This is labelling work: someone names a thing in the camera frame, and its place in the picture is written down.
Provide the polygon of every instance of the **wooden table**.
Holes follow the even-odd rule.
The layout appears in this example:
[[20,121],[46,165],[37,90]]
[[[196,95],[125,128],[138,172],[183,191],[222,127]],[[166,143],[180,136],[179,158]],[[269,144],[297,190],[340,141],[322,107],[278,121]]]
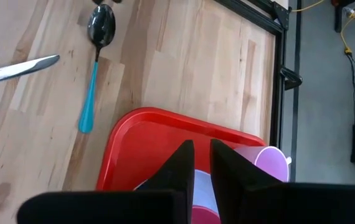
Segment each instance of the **wooden table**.
[[135,108],[269,139],[274,36],[212,0],[112,4],[117,30],[100,55],[95,127],[79,133],[94,7],[89,0],[0,0],[0,66],[61,56],[0,83],[0,223],[14,223],[35,194],[93,190],[110,129]]

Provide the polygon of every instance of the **gray floor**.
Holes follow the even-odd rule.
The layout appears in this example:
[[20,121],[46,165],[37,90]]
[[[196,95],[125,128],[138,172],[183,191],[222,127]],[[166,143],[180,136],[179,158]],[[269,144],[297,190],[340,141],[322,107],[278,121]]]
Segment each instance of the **gray floor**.
[[[290,6],[296,8],[296,0],[290,0]],[[292,70],[295,20],[292,13],[286,56],[286,66]],[[353,125],[351,69],[333,24],[334,8],[330,1],[302,13],[303,84],[299,90],[296,182],[355,184],[355,165],[349,161]],[[345,30],[345,38],[355,59],[355,21]],[[293,90],[286,91],[282,150],[287,155],[291,154],[292,102]]]

